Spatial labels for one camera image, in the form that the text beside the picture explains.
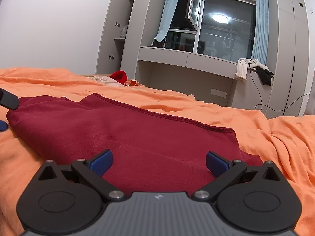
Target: orange blanket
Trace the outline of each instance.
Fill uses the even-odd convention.
[[[267,120],[260,111],[222,108],[170,90],[108,87],[65,69],[0,70],[0,87],[19,97],[66,96],[72,101],[97,92],[153,112],[232,128],[240,148],[260,155],[263,161],[273,160],[298,194],[303,212],[295,231],[300,236],[313,235],[315,231],[315,116]],[[1,120],[6,121],[6,112],[7,109],[0,107]],[[10,129],[0,133],[0,235],[23,232],[15,205],[41,162]]]

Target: orange cloth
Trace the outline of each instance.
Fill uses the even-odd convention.
[[[298,194],[303,211],[295,231],[300,236],[313,235],[315,231],[315,116],[267,120],[261,111],[222,108],[170,90],[109,87],[65,69],[0,70],[0,87],[18,97],[66,96],[72,101],[96,92],[153,112],[232,128],[240,148],[260,155],[263,161],[273,160]],[[0,120],[7,121],[6,112],[0,107]],[[11,129],[0,132],[0,235],[23,232],[15,205],[41,162]]]

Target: curtain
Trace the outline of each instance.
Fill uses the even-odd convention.
[[[171,26],[178,0],[165,0],[160,28],[155,39],[161,42]]]
[[[256,0],[256,30],[252,59],[266,64],[269,37],[269,4],[268,0]]]

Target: maroon garment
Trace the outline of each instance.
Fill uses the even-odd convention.
[[[30,147],[57,164],[90,159],[111,149],[113,165],[103,178],[127,194],[192,194],[214,179],[205,164],[209,151],[248,165],[262,164],[258,155],[239,149],[232,129],[150,112],[96,93],[80,102],[20,98],[19,108],[9,111],[7,118]]]

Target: open window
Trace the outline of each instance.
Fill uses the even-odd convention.
[[[186,18],[195,31],[198,31],[201,0],[188,0]]]

